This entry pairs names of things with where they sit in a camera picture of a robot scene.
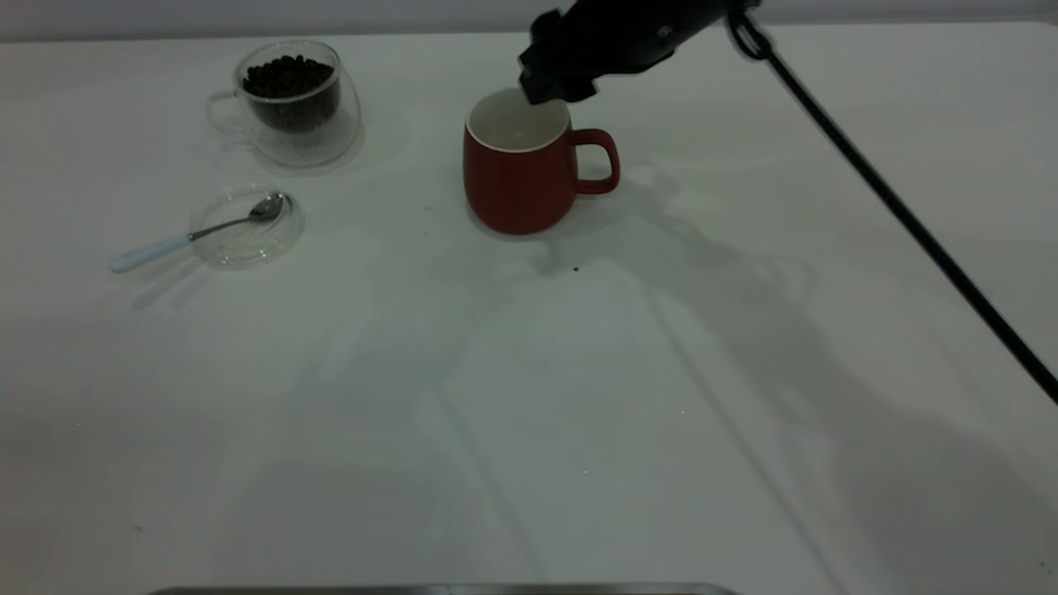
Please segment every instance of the glass cup handle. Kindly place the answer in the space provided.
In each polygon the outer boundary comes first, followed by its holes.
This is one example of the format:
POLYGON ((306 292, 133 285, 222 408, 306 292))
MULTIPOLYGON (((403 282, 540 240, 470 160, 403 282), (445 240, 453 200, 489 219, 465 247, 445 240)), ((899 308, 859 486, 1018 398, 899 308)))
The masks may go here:
POLYGON ((232 124, 225 124, 221 120, 217 119, 214 111, 214 107, 224 101, 234 100, 235 91, 220 91, 209 95, 205 101, 205 119, 209 121, 209 124, 216 128, 218 131, 227 134, 229 137, 235 137, 236 139, 247 139, 247 132, 239 126, 233 126, 232 124))

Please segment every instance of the glass dish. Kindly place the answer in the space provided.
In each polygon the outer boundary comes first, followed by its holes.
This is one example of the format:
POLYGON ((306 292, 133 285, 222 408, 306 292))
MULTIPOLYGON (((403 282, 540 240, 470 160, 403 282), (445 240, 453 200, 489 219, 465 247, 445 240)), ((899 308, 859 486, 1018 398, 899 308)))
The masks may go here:
MULTIPOLYGON (((280 192, 271 183, 244 184, 226 188, 218 196, 202 200, 191 214, 195 232, 249 215, 264 197, 280 192)), ((287 200, 275 219, 263 223, 240 223, 207 235, 191 244, 195 253, 218 268, 245 268, 284 254, 297 241, 305 229, 305 215, 297 201, 287 200)))

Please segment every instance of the clear glass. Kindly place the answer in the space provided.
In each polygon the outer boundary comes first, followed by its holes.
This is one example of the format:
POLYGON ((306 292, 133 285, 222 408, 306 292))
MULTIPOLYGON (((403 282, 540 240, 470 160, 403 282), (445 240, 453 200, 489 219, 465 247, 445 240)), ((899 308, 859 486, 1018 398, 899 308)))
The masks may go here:
POLYGON ((232 76, 234 90, 209 97, 206 116, 220 131, 247 138, 269 158, 285 165, 308 167, 332 161, 352 145, 360 129, 360 100, 338 53, 309 40, 264 46, 242 58, 232 76), (293 97, 260 97, 242 88, 250 69, 284 56, 305 56, 334 69, 316 89, 293 97), (237 128, 219 122, 214 104, 235 97, 243 123, 237 128))
MULTIPOLYGON (((241 219, 263 198, 280 192, 272 183, 225 188, 200 201, 191 214, 189 232, 241 219)), ((191 244, 202 259, 218 268, 245 268, 274 260, 294 246, 305 229, 305 215, 297 200, 287 193, 282 212, 264 223, 242 223, 212 233, 191 244)))

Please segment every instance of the glass cup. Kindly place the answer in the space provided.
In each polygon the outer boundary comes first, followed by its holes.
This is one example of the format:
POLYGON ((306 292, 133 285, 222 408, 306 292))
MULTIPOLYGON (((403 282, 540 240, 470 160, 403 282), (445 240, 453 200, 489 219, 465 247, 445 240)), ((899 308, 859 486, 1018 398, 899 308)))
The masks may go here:
POLYGON ((285 165, 308 167, 344 154, 360 128, 360 100, 338 53, 326 43, 280 41, 251 52, 232 75, 234 90, 214 93, 206 102, 206 119, 221 132, 245 139, 269 158, 285 165), (250 69, 276 58, 304 56, 334 69, 315 89, 292 97, 269 98, 242 87, 250 69), (242 124, 218 118, 215 107, 223 100, 238 100, 242 124))

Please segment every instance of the ceramic mug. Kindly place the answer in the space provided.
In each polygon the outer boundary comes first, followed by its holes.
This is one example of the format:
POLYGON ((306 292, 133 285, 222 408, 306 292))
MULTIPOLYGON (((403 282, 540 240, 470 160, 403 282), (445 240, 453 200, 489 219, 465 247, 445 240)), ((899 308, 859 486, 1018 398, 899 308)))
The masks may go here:
POLYGON ((620 176, 614 139, 598 129, 573 130, 564 102, 533 106, 519 89, 505 89, 478 102, 467 118, 463 187, 474 213, 496 231, 546 230, 578 194, 606 194, 620 176), (578 145, 605 149, 609 177, 578 178, 578 145))

